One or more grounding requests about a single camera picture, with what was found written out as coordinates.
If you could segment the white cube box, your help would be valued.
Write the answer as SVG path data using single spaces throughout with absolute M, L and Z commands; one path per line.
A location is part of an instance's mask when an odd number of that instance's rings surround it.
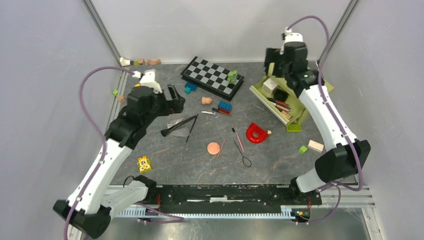
M 268 78 L 262 84 L 262 91 L 267 95 L 271 96 L 276 89 L 278 89 L 278 84 L 275 83 L 271 78 Z

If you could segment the green drawer cabinet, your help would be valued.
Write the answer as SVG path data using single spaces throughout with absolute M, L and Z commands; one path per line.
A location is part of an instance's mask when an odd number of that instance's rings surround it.
M 302 124 L 309 117 L 312 117 L 315 121 L 329 121 L 331 124 L 336 123 L 334 116 L 325 105 L 325 100 L 321 96 L 319 90 L 317 90 L 317 93 L 311 93 L 312 96 L 317 96 L 317 100 L 306 100 L 306 105 L 303 105 L 303 102 L 296 97 L 294 91 L 287 86 L 287 81 L 284 78 L 279 78 L 272 75 L 273 70 L 274 64 L 271 63 L 269 65 L 268 73 L 264 75 L 263 79 L 256 85 L 252 85 L 249 89 L 253 95 L 265 106 L 265 108 L 271 111 L 272 114 L 277 117 L 284 125 Z M 278 84 L 278 89 L 288 93 L 288 98 L 285 103 L 287 103 L 289 105 L 288 108 L 291 109 L 291 111 L 288 112 L 292 115 L 291 120 L 288 120 L 281 114 L 281 111 L 275 107 L 275 103 L 268 101 L 268 98 L 270 98 L 272 95 L 268 95 L 263 92 L 263 82 L 269 78 Z

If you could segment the black square compact case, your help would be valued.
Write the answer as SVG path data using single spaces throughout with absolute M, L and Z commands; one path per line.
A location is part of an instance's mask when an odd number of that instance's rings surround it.
M 273 93 L 272 97 L 280 102 L 285 102 L 288 98 L 289 94 L 281 89 L 276 89 Z

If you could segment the brown lip gloss tube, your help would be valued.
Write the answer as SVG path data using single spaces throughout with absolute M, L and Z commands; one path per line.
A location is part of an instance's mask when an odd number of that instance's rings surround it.
M 282 105 L 278 105 L 276 104 L 275 107 L 279 110 L 279 111 L 285 111 L 285 112 L 290 112 L 291 109 L 289 107 L 286 106 L 282 106 Z

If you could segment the foundation bottle with grey cap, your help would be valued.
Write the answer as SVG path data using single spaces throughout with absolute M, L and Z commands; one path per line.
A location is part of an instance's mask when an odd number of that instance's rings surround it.
M 281 114 L 286 118 L 286 119 L 288 119 L 289 121 L 293 118 L 293 116 L 291 115 L 291 114 L 289 114 L 288 112 L 286 112 L 286 111 L 284 111 L 284 110 L 282 110 L 281 111 Z

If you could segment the round peach powder puff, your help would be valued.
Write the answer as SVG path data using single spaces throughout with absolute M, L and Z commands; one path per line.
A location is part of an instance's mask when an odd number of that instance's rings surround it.
M 221 150 L 221 146 L 217 142 L 211 142 L 207 145 L 207 151 L 211 155 L 217 155 Z

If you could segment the thin pink lip pencil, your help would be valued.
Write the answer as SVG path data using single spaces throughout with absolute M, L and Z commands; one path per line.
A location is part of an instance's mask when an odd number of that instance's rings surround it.
M 216 158 L 217 158 L 217 159 L 220 157 L 220 154 L 221 154 L 221 152 L 222 152 L 222 150 L 223 150 L 223 148 L 224 148 L 224 144 L 225 144 L 225 142 L 226 142 L 226 139 L 224 139 L 224 140 L 223 140 L 223 142 L 222 142 L 222 144 L 220 145 L 219 152 L 218 152 L 218 154 L 216 155 Z

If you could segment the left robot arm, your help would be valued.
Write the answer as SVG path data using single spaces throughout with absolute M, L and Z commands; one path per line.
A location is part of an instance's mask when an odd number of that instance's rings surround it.
M 147 127 L 157 118 L 179 114 L 185 98 L 169 84 L 171 99 L 148 86 L 134 87 L 127 95 L 126 105 L 109 124 L 103 144 L 81 183 L 67 199 L 58 199 L 53 211 L 87 236 L 97 239 L 108 228 L 112 218 L 130 205 L 143 201 L 153 203 L 157 190 L 140 180 L 114 193 L 104 196 L 109 184 L 123 161 L 146 135 Z

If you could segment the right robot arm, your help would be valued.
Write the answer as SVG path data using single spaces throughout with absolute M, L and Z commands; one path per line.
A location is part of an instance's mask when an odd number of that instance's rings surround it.
M 307 53 L 305 42 L 291 41 L 281 48 L 266 48 L 264 58 L 266 72 L 285 80 L 289 91 L 309 111 L 326 150 L 311 170 L 293 179 L 288 196 L 295 204 L 302 204 L 315 190 L 343 186 L 361 191 L 365 183 L 363 166 L 371 151 L 370 143 L 358 140 L 334 106 L 323 79 L 324 63 L 309 69 Z

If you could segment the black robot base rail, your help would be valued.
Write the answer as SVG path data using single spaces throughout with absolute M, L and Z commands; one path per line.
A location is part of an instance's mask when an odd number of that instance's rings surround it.
M 287 184 L 157 185 L 142 203 L 167 214 L 277 214 L 282 206 L 320 206 L 320 193 Z

